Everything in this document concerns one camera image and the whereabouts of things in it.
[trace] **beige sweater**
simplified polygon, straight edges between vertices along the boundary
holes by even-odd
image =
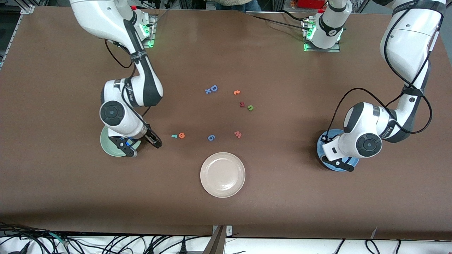
[[[215,2],[224,6],[244,5],[250,1],[251,0],[215,0]]]

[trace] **table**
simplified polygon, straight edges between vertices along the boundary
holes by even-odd
[[[451,239],[452,70],[441,40],[430,58],[430,127],[337,173],[320,165],[315,143],[343,94],[359,86],[387,102],[402,87],[379,54],[390,16],[351,15],[341,52],[321,53],[303,51],[296,28],[236,11],[160,15],[148,53],[164,97],[145,119],[163,146],[142,146],[134,159],[113,158],[99,145],[100,91],[131,70],[70,8],[36,7],[23,18],[0,71],[0,220],[185,235],[228,224],[237,236],[307,238],[368,238],[378,227],[376,238]],[[213,85],[218,91],[206,94]],[[360,101],[373,103],[350,94],[333,127]],[[427,117],[422,105],[415,129]],[[183,140],[171,138],[179,132]],[[203,161],[220,151],[246,169],[242,190],[226,199],[210,196],[199,179]]]

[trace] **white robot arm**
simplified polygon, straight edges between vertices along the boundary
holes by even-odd
[[[384,5],[388,3],[393,16],[381,40],[380,53],[405,85],[395,110],[360,102],[348,111],[344,133],[324,137],[326,157],[320,159],[346,171],[353,167],[344,165],[343,158],[375,156],[381,151],[382,140],[396,143],[412,133],[430,73],[428,56],[446,9],[445,0],[395,0]]]
[[[328,49],[334,46],[344,31],[344,24],[352,12],[350,0],[329,0],[326,10],[317,13],[314,25],[306,38],[318,48]]]
[[[130,54],[139,76],[110,80],[101,92],[99,114],[108,127],[108,136],[127,156],[135,157],[132,145],[144,138],[159,148],[160,138],[133,107],[155,106],[163,97],[142,40],[149,37],[146,22],[149,15],[132,10],[127,0],[70,0],[80,26],[92,35],[122,45]]]

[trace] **green bowl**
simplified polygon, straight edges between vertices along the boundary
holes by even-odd
[[[138,146],[141,144],[141,140],[139,140],[137,143],[135,143],[132,148],[137,149]],[[102,149],[109,155],[114,157],[123,157],[126,156],[126,154],[118,149],[116,145],[108,138],[108,127],[104,126],[102,129],[102,132],[100,133],[100,146]]]

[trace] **red object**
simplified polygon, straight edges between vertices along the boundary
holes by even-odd
[[[321,9],[323,4],[324,0],[298,0],[298,7],[301,8]]]
[[[235,136],[236,136],[237,138],[242,137],[242,133],[240,133],[240,132],[234,132],[234,134],[235,134]]]

